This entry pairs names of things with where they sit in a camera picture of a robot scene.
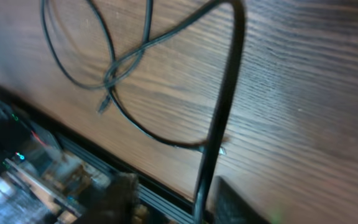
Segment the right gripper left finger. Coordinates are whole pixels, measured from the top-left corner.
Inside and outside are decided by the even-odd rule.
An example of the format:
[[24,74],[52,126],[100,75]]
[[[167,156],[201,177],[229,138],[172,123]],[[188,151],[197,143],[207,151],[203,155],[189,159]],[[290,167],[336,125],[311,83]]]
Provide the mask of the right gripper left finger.
[[120,173],[105,196],[73,224],[129,224],[139,203],[138,176]]

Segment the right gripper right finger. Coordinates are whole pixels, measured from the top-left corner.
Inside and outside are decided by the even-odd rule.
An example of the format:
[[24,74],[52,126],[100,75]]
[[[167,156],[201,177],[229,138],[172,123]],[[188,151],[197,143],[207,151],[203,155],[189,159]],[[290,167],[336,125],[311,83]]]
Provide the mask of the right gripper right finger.
[[215,224],[270,224],[223,177],[217,179]]

